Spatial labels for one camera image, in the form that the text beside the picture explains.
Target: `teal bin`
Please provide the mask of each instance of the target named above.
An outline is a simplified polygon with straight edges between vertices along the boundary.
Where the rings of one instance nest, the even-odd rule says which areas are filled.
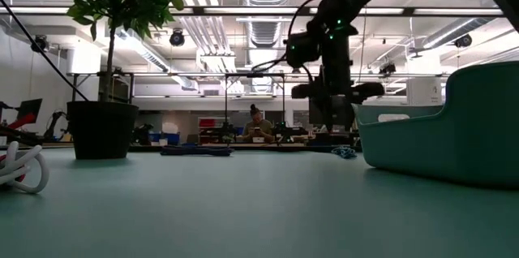
[[[502,62],[454,72],[444,106],[354,105],[364,158],[404,174],[519,189],[518,93],[519,62]],[[379,122],[389,114],[409,118]]]

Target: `air vent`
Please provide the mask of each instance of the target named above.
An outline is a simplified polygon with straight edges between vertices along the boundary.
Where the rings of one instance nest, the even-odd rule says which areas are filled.
[[[219,90],[204,90],[204,96],[219,96]]]

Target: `man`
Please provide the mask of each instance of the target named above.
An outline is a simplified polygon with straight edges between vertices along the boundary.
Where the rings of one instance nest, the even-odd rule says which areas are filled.
[[[252,121],[243,128],[243,139],[251,142],[253,137],[263,137],[266,143],[273,142],[272,123],[263,119],[260,110],[254,104],[251,105],[251,118]]]

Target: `white wall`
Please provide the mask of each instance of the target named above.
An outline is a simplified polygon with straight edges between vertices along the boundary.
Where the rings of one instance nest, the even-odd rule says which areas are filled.
[[[58,57],[48,55],[58,65]],[[59,69],[66,72],[66,60],[63,58]],[[43,98],[36,124],[28,124],[25,129],[40,134],[45,132],[51,114],[58,109],[65,110],[71,94],[71,89],[41,55],[32,52],[29,44],[9,37],[0,28],[0,101],[18,106],[21,101]],[[16,115],[14,110],[4,110],[2,113],[9,123],[16,119]],[[65,121],[58,122],[56,132],[60,128],[66,128]]]

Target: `floor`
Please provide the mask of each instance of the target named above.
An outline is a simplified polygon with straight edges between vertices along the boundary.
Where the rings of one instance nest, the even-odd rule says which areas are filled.
[[[322,153],[75,161],[44,151],[37,196],[0,192],[5,257],[517,257],[519,192]],[[37,168],[28,176],[36,182]]]

